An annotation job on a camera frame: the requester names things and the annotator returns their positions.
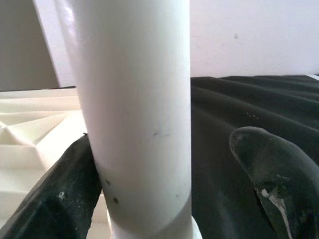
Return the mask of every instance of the white wall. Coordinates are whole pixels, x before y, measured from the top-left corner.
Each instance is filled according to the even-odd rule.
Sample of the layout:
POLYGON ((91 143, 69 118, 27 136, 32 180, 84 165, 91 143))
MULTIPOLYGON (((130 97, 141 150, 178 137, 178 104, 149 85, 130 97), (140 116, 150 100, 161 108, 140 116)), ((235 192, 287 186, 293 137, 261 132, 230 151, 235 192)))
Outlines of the white wall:
POLYGON ((58 87, 32 0, 0 1, 0 91, 58 87))
MULTIPOLYGON (((61 86, 74 85, 54 0, 34 0, 61 86)), ((191 75, 319 73, 318 0, 190 0, 191 75)))

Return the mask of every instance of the black fabric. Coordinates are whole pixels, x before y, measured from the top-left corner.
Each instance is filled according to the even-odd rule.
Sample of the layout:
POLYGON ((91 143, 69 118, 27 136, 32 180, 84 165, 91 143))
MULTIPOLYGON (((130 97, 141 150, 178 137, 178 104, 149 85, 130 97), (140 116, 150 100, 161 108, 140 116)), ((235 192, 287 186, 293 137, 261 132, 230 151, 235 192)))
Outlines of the black fabric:
POLYGON ((319 164, 319 81, 307 76, 191 79, 192 215, 204 239, 275 239, 229 136, 261 127, 319 164))

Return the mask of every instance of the white cylindrical pole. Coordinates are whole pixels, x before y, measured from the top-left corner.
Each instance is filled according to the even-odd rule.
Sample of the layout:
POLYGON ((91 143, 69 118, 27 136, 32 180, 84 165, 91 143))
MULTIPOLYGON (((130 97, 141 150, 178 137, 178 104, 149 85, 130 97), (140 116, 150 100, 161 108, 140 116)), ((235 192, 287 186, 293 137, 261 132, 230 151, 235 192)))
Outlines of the white cylindrical pole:
POLYGON ((55 2, 113 238, 193 238, 189 2, 55 2))

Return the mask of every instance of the white pipe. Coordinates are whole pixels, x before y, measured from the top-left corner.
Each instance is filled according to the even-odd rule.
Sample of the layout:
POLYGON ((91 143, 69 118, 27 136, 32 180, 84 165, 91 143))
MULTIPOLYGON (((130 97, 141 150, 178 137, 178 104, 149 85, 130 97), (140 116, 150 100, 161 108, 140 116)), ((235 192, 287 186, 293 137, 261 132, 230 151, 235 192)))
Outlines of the white pipe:
POLYGON ((55 0, 114 239, 191 239, 188 0, 55 0))

